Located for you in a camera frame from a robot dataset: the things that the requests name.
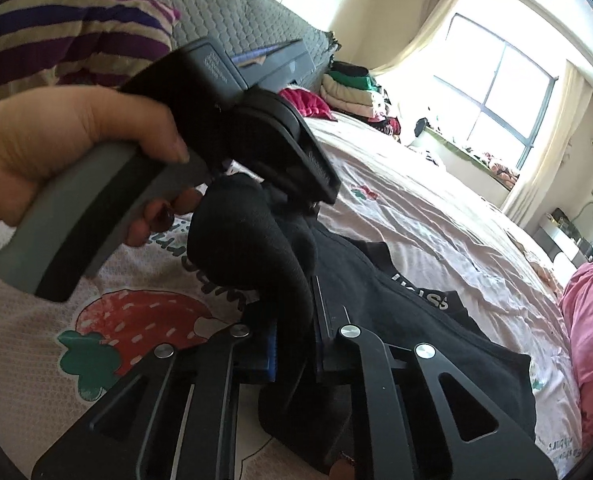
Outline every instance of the window pane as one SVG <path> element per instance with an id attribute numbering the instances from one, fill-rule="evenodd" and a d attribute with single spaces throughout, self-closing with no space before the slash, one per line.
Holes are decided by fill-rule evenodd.
<path id="1" fill-rule="evenodd" d="M 436 79 L 430 92 L 430 124 L 439 127 L 447 139 L 460 144 L 467 139 L 480 109 L 469 99 Z"/>
<path id="2" fill-rule="evenodd" d="M 523 154 L 525 146 L 497 121 L 481 114 L 472 134 L 467 139 L 468 145 L 480 152 L 488 152 L 508 166 L 515 166 Z"/>
<path id="3" fill-rule="evenodd" d="M 482 103 L 499 65 L 504 43 L 455 16 L 439 53 L 435 75 Z"/>
<path id="4" fill-rule="evenodd" d="M 513 48 L 506 48 L 486 106 L 529 137 L 550 79 Z"/>

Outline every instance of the window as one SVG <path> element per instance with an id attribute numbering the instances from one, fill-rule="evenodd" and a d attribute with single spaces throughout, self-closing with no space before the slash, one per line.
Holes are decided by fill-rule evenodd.
<path id="1" fill-rule="evenodd" d="M 456 14 L 437 61 L 430 110 L 459 145 L 521 168 L 555 81 L 510 43 Z"/>

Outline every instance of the green folded cloth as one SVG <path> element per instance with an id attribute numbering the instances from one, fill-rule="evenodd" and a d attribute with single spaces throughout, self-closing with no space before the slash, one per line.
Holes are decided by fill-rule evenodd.
<path id="1" fill-rule="evenodd" d="M 349 86 L 350 88 L 358 88 L 359 90 L 379 90 L 375 84 L 374 79 L 372 79 L 369 75 L 365 77 L 354 77 L 342 74 L 341 72 L 336 72 L 336 70 L 332 70 L 330 72 L 330 77 L 332 77 L 332 79 L 334 79 L 337 83 Z"/>

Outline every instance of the gray quilted headboard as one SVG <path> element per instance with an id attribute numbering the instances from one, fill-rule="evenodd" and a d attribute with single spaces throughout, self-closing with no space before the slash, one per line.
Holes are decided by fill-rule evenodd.
<path id="1" fill-rule="evenodd" d="M 319 88 L 318 79 L 327 67 L 337 43 L 275 0 L 161 0 L 181 12 L 174 31 L 177 44 L 202 36 L 218 38 L 225 51 L 240 54 L 251 48 L 302 38 L 317 70 L 301 85 Z"/>

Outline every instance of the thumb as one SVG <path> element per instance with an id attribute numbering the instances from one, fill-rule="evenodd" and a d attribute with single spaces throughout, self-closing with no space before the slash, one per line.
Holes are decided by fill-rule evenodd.
<path id="1" fill-rule="evenodd" d="M 166 105 L 102 87 L 90 87 L 80 95 L 88 115 L 83 120 L 93 142 L 134 140 L 152 158 L 172 164 L 190 160 Z"/>

